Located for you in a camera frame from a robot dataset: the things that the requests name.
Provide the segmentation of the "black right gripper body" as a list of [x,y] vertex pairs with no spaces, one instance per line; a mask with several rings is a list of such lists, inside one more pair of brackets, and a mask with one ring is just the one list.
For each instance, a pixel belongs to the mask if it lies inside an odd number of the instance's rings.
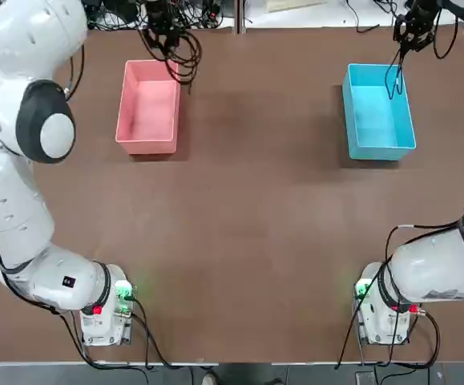
[[433,22],[436,17],[435,0],[410,1],[410,19],[419,22]]

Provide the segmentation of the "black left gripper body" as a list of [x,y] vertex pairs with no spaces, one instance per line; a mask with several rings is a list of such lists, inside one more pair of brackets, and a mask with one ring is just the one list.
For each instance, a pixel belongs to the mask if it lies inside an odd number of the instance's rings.
[[146,1],[149,27],[172,27],[171,3],[166,0]]

